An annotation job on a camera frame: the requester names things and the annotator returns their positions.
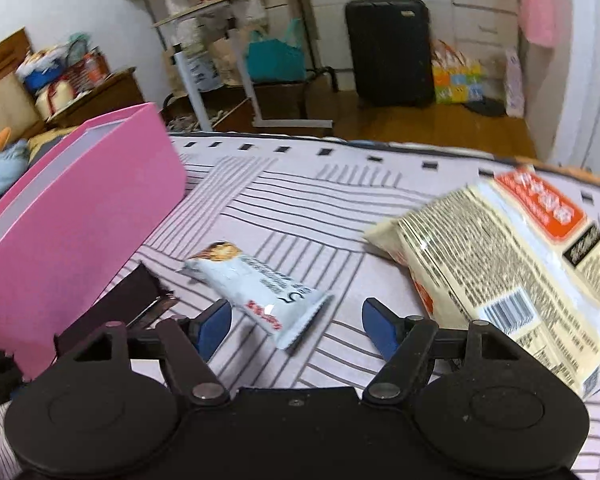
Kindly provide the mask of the black snack packet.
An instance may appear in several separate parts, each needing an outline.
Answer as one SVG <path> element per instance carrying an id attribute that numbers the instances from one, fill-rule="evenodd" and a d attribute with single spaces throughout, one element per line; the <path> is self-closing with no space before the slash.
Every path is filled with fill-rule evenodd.
<path id="1" fill-rule="evenodd" d="M 161 284 L 154 272 L 140 263 L 68 328 L 54 336 L 56 356 L 60 358 L 107 322 L 121 322 L 132 327 L 155 304 L 173 299 L 173 292 Z"/>

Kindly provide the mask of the white snack bar packet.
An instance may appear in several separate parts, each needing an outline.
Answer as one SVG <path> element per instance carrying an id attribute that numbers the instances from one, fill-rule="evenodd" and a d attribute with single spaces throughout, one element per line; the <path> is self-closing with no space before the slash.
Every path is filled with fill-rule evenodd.
<path id="1" fill-rule="evenodd" d="M 331 292 L 279 273 L 229 242 L 214 243 L 188 257 L 182 272 L 243 310 L 284 351 L 334 299 Z"/>

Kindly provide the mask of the cream instant noodle multipack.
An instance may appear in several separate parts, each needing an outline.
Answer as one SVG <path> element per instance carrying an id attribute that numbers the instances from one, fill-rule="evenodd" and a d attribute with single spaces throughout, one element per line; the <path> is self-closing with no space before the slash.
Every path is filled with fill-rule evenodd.
<path id="1" fill-rule="evenodd" d="M 444 328 L 496 326 L 581 398 L 600 390 L 600 226 L 532 170 L 463 186 L 364 238 Z"/>

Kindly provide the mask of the pink storage box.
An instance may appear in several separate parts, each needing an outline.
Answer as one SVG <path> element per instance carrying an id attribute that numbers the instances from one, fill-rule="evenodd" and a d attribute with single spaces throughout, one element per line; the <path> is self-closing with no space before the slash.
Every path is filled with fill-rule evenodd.
<path id="1" fill-rule="evenodd" d="M 90 119 L 0 199 L 0 350 L 27 378 L 185 194 L 157 107 Z"/>

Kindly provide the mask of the striped bed sheet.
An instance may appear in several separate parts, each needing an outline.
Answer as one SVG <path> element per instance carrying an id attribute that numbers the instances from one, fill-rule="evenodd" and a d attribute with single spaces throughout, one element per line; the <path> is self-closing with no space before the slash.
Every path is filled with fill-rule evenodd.
<path id="1" fill-rule="evenodd" d="M 364 387 L 379 370 L 380 357 L 362 330 L 363 300 L 374 296 L 400 314 L 421 306 L 408 275 L 364 245 L 365 230 L 509 168 L 476 152 L 418 145 L 246 134 L 177 136 L 172 144 L 185 183 L 178 202 L 114 266 L 108 286 L 144 264 L 174 292 L 174 312 L 195 315 L 214 292 L 181 274 L 181 264 L 195 250 L 229 240 L 335 297 L 291 354 L 277 350 L 260 327 L 236 313 L 211 361 L 232 389 Z"/>

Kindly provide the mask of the brown paper bag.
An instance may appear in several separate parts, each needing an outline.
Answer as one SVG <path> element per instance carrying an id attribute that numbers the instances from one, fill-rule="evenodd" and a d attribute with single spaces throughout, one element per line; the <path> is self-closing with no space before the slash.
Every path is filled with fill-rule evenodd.
<path id="1" fill-rule="evenodd" d="M 170 88 L 173 94 L 176 96 L 185 96 L 186 89 L 184 87 L 180 71 L 178 70 L 178 64 L 176 64 L 174 58 L 174 51 L 172 48 L 167 48 L 162 52 L 164 69 L 166 70 L 166 78 L 168 78 Z"/>

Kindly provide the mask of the wooden nightstand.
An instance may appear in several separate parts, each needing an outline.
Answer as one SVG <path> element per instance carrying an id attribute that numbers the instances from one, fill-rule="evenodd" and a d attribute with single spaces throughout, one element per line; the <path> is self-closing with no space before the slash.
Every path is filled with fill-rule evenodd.
<path id="1" fill-rule="evenodd" d="M 111 74 L 93 90 L 82 94 L 60 112 L 46 120 L 48 128 L 69 128 L 82 125 L 89 119 L 145 102 L 130 67 Z"/>

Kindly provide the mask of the colourful gift bag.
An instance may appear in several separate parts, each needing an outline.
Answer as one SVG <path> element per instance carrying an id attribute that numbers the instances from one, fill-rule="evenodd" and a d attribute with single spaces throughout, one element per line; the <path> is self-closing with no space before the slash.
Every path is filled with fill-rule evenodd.
<path id="1" fill-rule="evenodd" d="M 432 76 L 437 104 L 466 104 L 483 99 L 483 68 L 442 40 L 432 44 Z"/>

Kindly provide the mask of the cream red bag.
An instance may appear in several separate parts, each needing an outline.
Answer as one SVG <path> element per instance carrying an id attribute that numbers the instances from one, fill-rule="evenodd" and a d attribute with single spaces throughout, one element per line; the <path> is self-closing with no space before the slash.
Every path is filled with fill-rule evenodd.
<path id="1" fill-rule="evenodd" d="M 35 100 L 35 106 L 44 120 L 64 110 L 76 98 L 76 92 L 68 80 L 58 79 L 48 84 Z"/>

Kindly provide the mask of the tall pink white package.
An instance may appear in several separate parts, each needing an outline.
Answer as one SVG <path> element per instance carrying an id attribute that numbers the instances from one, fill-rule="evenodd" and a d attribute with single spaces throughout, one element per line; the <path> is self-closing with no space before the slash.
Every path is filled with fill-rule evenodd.
<path id="1" fill-rule="evenodd" d="M 524 81 L 522 80 L 522 68 L 517 50 L 507 48 L 505 50 L 505 108 L 506 114 L 513 118 L 524 118 Z"/>

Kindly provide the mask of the teal tote bag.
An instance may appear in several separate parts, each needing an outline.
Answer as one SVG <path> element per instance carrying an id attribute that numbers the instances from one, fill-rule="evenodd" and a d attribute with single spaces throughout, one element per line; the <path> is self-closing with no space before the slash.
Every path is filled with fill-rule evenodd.
<path id="1" fill-rule="evenodd" d="M 246 66 L 253 82 L 299 82 L 306 79 L 306 59 L 298 18 L 291 20 L 282 39 L 260 30 L 250 34 Z"/>

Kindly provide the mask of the wooden headboard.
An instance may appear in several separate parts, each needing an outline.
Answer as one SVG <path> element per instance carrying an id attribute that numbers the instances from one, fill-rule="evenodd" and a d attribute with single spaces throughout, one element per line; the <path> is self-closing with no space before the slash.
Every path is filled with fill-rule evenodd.
<path id="1" fill-rule="evenodd" d="M 0 132 L 10 129 L 14 141 L 29 139 L 45 129 L 30 93 L 16 76 L 16 69 L 30 51 L 29 37 L 20 28 L 0 42 Z"/>

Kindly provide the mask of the black suitcase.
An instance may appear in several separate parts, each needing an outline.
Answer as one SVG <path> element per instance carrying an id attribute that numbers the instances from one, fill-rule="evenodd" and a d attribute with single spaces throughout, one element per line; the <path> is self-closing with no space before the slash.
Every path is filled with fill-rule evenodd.
<path id="1" fill-rule="evenodd" d="M 344 17 L 361 101 L 407 107 L 434 102 L 430 15 L 422 0 L 352 0 Z"/>

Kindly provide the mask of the white adjustable side table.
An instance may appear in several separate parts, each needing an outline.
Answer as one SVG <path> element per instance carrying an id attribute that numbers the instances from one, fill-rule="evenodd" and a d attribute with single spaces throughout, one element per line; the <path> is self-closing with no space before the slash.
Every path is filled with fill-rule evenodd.
<path id="1" fill-rule="evenodd" d="M 206 0 L 202 3 L 191 6 L 190 8 L 172 14 L 168 18 L 152 24 L 156 29 L 160 29 L 166 24 L 172 22 L 180 22 L 186 18 L 194 18 L 198 14 L 220 12 L 223 9 L 227 10 L 227 31 L 226 36 L 230 43 L 230 48 L 236 58 L 236 66 L 240 78 L 242 78 L 242 88 L 244 88 L 246 101 L 251 104 L 253 110 L 252 125 L 256 128 L 306 128 L 306 129 L 322 129 L 332 130 L 334 122 L 327 119 L 309 119 L 306 117 L 306 104 L 300 102 L 300 115 L 298 119 L 264 119 L 261 114 L 260 105 L 256 90 L 254 90 L 253 82 L 248 74 L 245 63 L 244 48 L 240 44 L 238 26 L 237 26 L 237 5 L 242 0 Z M 190 73 L 186 63 L 186 56 L 180 44 L 174 47 L 174 61 L 181 80 L 185 86 L 186 94 L 190 104 L 192 104 L 194 113 L 198 119 L 199 127 L 203 132 L 212 132 L 213 124 L 209 118 L 206 106 L 200 95 L 198 84 L 194 81 L 194 77 Z"/>

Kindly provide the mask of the pink hanging bag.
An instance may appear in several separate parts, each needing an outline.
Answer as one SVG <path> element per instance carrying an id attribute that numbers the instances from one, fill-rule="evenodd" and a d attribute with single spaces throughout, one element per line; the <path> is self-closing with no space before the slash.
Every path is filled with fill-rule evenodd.
<path id="1" fill-rule="evenodd" d="M 519 25 L 529 44 L 554 48 L 556 26 L 553 0 L 520 0 Z"/>

